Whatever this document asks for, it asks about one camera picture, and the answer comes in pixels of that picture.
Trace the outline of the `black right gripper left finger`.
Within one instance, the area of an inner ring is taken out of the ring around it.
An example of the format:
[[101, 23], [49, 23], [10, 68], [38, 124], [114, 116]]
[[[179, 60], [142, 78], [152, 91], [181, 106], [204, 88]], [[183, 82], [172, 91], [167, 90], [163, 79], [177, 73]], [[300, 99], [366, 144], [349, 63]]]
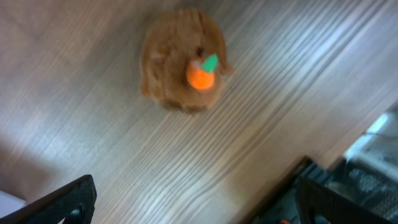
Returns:
[[1, 218], [1, 224], [91, 224], [97, 198], [89, 174]]

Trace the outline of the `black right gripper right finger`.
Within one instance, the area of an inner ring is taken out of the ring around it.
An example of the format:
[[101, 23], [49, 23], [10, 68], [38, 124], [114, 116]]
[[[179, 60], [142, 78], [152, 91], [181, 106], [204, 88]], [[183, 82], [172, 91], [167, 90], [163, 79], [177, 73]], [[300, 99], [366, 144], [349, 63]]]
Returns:
[[391, 224], [310, 179], [299, 180], [296, 204], [304, 224], [315, 224], [316, 217], [323, 217], [331, 224]]

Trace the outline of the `brown plush toy with carrot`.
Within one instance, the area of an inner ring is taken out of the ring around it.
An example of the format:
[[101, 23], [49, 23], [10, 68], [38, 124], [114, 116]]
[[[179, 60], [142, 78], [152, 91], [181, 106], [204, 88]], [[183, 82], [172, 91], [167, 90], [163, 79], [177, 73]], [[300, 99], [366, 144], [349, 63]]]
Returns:
[[141, 95], [183, 113], [210, 109], [233, 72], [217, 23], [196, 8], [159, 14], [140, 54]]

